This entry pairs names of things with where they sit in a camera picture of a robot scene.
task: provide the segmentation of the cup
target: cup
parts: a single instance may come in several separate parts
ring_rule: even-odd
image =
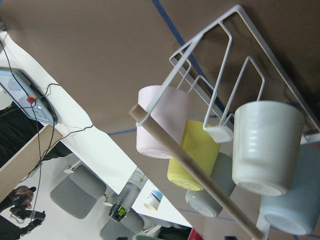
[[[160,205],[163,194],[158,190],[153,190],[149,196],[146,198],[143,204],[147,209],[156,212]]]
[[[181,147],[208,175],[212,173],[220,146],[204,131],[203,122],[186,121]],[[175,158],[169,161],[167,177],[173,184],[184,189],[204,189]]]
[[[161,87],[160,85],[153,85],[142,88],[138,93],[138,104],[146,109]],[[151,117],[178,144],[181,144],[190,104],[189,95],[182,90],[169,86],[151,112]],[[172,158],[167,149],[142,126],[138,126],[136,129],[136,149],[139,153],[148,157]]]
[[[253,193],[279,196],[291,185],[303,115],[275,101],[249,102],[235,111],[233,181]]]
[[[232,180],[232,158],[219,152],[211,178],[229,197],[236,184]],[[185,201],[198,213],[209,218],[217,217],[222,211],[222,206],[206,191],[186,191]]]
[[[282,196],[263,196],[260,212],[275,228],[293,234],[314,231],[320,214],[320,151],[300,147],[291,189]]]

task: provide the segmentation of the pink cup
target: pink cup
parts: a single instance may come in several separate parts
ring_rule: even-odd
[[[142,88],[138,93],[138,104],[146,109],[162,86],[153,85]],[[190,108],[190,97],[184,91],[169,86],[155,108],[151,117],[178,143],[181,144],[187,115]],[[142,155],[171,159],[171,154],[154,139],[142,126],[136,129],[136,149]]]

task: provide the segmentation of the white cup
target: white cup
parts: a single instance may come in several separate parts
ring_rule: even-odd
[[[235,111],[232,179],[253,193],[279,196],[291,185],[303,115],[275,101],[249,102]]]
[[[232,158],[230,156],[219,152],[211,178],[230,197],[236,186],[232,181]],[[209,218],[217,217],[223,209],[206,190],[188,190],[185,201],[198,213]]]
[[[161,87],[160,85],[153,85],[142,88],[138,93],[138,104],[146,109]],[[187,93],[169,86],[151,112],[151,117],[178,144],[181,144],[182,141],[190,104],[190,97]],[[148,157],[172,158],[167,149],[142,126],[138,126],[136,129],[136,149],[139,153]]]
[[[302,146],[291,189],[262,196],[260,212],[275,228],[294,235],[314,231],[320,214],[320,151]]]
[[[162,197],[163,194],[160,191],[153,190],[146,198],[146,201],[143,205],[151,211],[157,211]]]

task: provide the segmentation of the red object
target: red object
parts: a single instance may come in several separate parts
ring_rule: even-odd
[[[33,103],[36,101],[36,99],[35,99],[33,96],[29,96],[29,97],[26,99],[26,101],[27,101],[28,103],[30,103],[30,104],[33,104]]]
[[[187,240],[204,240],[204,239],[199,235],[199,233],[197,233],[197,231],[194,228],[192,228]]]

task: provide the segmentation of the label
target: label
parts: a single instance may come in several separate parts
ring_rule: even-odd
[[[141,171],[140,168],[137,167],[129,178],[128,183],[132,183],[142,190],[147,180],[147,176]]]

